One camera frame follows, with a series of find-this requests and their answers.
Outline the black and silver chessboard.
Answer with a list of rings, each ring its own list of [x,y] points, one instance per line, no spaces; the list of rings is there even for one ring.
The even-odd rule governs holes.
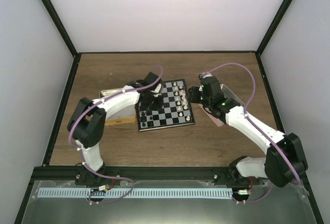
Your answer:
[[[180,100],[176,101],[175,91],[173,82],[177,82],[178,92]],[[182,105],[182,95],[186,94],[186,105]],[[195,120],[193,116],[193,111],[191,103],[188,100],[188,89],[186,86],[186,81],[184,79],[170,80],[163,83],[162,88],[163,96],[163,108],[160,111],[141,111],[140,103],[137,105],[137,122],[138,131],[151,131],[164,128],[173,128],[186,125],[194,125]],[[187,122],[186,117],[190,116],[191,121]],[[142,128],[141,123],[145,122],[146,127]],[[148,127],[148,122],[153,122],[152,127]]]

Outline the gold metal tin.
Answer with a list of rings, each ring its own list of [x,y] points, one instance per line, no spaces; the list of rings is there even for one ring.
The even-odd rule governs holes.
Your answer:
[[[101,90],[99,93],[99,97],[107,97],[117,92],[119,88],[116,89],[108,89]],[[119,125],[119,124],[127,124],[133,123],[136,121],[136,109],[135,106],[128,106],[121,111],[113,114],[105,121],[105,126]]]

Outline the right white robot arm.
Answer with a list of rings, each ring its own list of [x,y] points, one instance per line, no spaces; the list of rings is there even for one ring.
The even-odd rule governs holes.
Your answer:
[[[265,153],[263,158],[242,156],[233,161],[229,171],[232,183],[241,184],[247,177],[255,177],[284,187],[307,171],[308,163],[296,134],[284,134],[249,114],[245,104],[212,74],[200,74],[199,80],[200,86],[188,90],[190,102],[240,131]]]

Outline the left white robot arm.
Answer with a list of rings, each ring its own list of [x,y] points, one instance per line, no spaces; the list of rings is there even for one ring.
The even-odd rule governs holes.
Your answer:
[[[90,100],[82,98],[69,122],[68,142],[82,154],[82,165],[89,171],[87,178],[95,185],[105,180],[105,171],[101,169],[104,161],[101,158],[99,142],[103,136],[106,120],[129,106],[137,103],[148,107],[161,100],[162,80],[149,72],[142,80],[129,82],[109,96]]]

